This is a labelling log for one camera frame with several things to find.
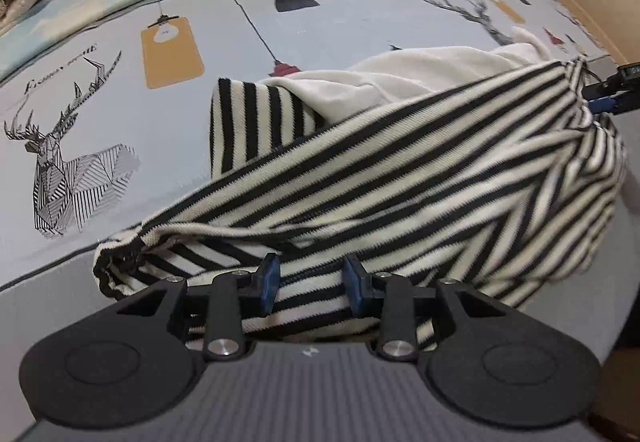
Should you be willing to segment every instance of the round black pad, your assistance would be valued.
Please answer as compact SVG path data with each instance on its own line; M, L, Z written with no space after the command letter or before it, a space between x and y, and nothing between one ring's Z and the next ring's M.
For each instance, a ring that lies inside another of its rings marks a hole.
M176 404L194 378L190 351L144 317L77 323L31 348L20 386L34 415L74 428L136 424Z
M542 323L470 320L433 352L427 377L463 414L504 428L565 424L593 403L600 366L581 343Z

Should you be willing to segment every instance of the ribbed gray surface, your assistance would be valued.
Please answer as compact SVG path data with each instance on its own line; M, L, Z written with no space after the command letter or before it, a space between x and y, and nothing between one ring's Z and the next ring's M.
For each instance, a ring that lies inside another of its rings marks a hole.
M22 442L599 441L581 424L503 432L441 405L415 367L362 344L264 343L244 361L211 364L193 393L145 424L109 432L37 424Z

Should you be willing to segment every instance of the geometric deer print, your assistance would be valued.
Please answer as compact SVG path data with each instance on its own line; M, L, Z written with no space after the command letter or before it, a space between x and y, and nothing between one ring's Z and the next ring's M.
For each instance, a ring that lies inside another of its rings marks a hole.
M460 14L467 21L471 21L472 23L478 23L479 25L487 31L487 33L492 37L492 39L498 43L500 46L504 46L505 44L513 44L513 39L503 34L498 28L496 28L491 21L491 18L487 14L488 6L484 0L465 0L469 3L470 8L466 9L457 5L453 5L449 2L449 0L421 0L432 6L437 8L442 8L444 10L449 10L451 12L455 12Z
M133 149L123 144L68 162L63 160L60 151L60 141L78 117L76 110L107 82L121 57L122 51L107 72L103 64L84 58L95 67L95 80L86 93L74 83L75 97L60 112L60 119L49 133L43 134L39 126L31 123L33 111L24 128L17 123L18 114L11 128L4 122L7 138L26 140L25 149L37 155L33 181L34 225L45 237L62 235L74 226L82 231L89 218L121 199L139 165Z

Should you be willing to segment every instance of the silver bolt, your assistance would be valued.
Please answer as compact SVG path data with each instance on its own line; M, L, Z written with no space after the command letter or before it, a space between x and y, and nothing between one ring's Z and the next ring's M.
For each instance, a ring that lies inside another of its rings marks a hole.
M207 349L217 356L232 356L240 346L233 339L214 339L207 345Z
M382 351L389 357L395 359L410 356L414 352L414 347L406 341L388 341L382 346Z

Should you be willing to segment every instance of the striped shirt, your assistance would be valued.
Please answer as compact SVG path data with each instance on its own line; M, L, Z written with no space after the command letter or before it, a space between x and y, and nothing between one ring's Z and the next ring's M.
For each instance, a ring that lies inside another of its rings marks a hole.
M527 66L330 127L295 93L221 79L212 181L99 245L94 276L122 298L168 275L208 284L276 252L273 313L243 321L254 338L374 332L376 319L352 318L335 266L350 252L371 273L451 277L517 307L588 268L623 181L617 130L580 96L583 66ZM429 317L418 341L433 343Z

